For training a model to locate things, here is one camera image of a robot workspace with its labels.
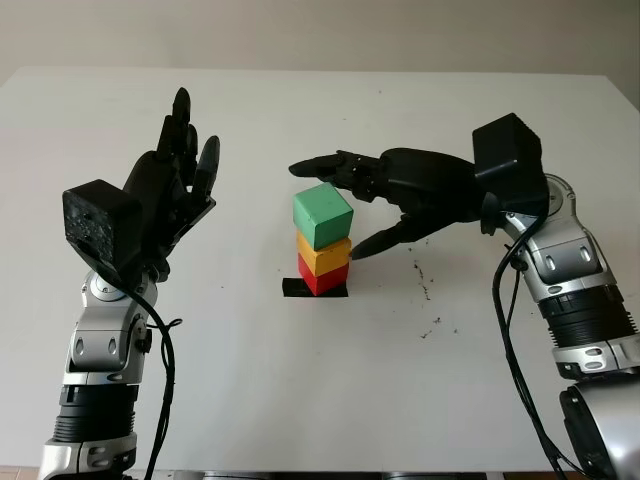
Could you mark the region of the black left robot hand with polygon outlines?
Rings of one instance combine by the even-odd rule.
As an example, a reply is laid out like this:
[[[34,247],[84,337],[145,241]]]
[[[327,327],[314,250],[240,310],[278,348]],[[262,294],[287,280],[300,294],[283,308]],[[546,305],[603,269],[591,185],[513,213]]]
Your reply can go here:
[[[220,140],[213,135],[199,147],[190,114],[190,95],[181,87],[156,149],[138,159],[124,185],[142,205],[140,261],[157,283],[167,280],[168,256],[180,239],[215,206]]]

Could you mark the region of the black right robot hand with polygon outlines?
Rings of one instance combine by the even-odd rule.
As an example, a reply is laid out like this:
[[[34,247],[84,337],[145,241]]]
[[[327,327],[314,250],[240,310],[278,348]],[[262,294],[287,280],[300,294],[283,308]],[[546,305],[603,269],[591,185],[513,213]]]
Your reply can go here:
[[[411,148],[392,148],[378,158],[339,150],[294,163],[289,171],[348,190],[360,201],[380,197],[400,209],[397,224],[352,248],[354,260],[416,242],[455,223],[475,222],[485,196],[472,163]]]

